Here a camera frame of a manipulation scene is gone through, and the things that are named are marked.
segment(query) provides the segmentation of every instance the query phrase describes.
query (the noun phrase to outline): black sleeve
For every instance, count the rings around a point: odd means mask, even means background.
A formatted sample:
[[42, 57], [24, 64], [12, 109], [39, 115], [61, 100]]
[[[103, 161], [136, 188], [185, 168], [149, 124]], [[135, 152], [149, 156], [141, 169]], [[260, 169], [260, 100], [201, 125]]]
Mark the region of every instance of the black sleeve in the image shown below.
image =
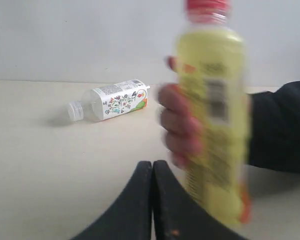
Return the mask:
[[300, 81], [251, 97], [249, 164], [300, 173]]

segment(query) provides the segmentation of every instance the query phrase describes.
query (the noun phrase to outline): clear plastic bottle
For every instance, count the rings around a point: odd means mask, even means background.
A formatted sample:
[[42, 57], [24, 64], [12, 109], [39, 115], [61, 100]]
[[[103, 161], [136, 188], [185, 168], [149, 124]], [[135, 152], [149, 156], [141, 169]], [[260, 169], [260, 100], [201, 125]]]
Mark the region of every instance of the clear plastic bottle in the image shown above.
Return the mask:
[[185, 0], [189, 21], [177, 42], [176, 70], [190, 110], [204, 126], [203, 151], [190, 155], [185, 187], [225, 225], [246, 222], [249, 198], [243, 177], [250, 121], [243, 39], [227, 26], [228, 0]]
[[67, 104], [71, 121], [87, 119], [100, 122], [144, 108], [148, 103], [148, 89], [138, 79], [98, 87], [86, 91], [80, 101]]

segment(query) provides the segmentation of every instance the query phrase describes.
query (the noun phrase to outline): white table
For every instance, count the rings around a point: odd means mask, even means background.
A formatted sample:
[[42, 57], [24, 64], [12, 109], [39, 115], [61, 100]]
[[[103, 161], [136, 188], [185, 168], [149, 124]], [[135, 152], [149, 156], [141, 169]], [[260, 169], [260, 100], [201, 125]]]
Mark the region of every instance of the white table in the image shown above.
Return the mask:
[[[169, 159], [154, 86], [143, 110], [65, 121], [64, 105], [98, 86], [0, 81], [0, 240], [68, 240], [111, 205], [138, 161]], [[300, 176], [251, 168], [250, 182], [253, 219], [240, 232], [299, 240]]]

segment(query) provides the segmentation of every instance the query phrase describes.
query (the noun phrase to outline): hand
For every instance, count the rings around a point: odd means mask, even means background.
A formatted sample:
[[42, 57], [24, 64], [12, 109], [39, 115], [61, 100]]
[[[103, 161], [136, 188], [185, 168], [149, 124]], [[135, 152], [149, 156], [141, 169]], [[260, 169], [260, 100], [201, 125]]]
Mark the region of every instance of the hand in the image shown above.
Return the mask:
[[[168, 57], [167, 64], [175, 69], [175, 58]], [[184, 168], [189, 161], [188, 154], [199, 153], [203, 146], [197, 139], [203, 126], [191, 116], [187, 99], [180, 93], [178, 85], [169, 83], [158, 92], [158, 101], [164, 107], [160, 124], [166, 129], [165, 144], [172, 153], [172, 162], [178, 168]], [[250, 98], [247, 97], [247, 108], [251, 109]]]

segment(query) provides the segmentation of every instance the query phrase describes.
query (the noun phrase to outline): floral label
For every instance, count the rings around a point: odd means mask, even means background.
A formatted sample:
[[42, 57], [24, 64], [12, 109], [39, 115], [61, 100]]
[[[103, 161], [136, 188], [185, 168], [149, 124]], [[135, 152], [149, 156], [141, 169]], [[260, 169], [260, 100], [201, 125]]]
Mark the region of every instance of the floral label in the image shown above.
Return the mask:
[[144, 108], [147, 86], [137, 80], [124, 81], [94, 89], [102, 100], [103, 120]]

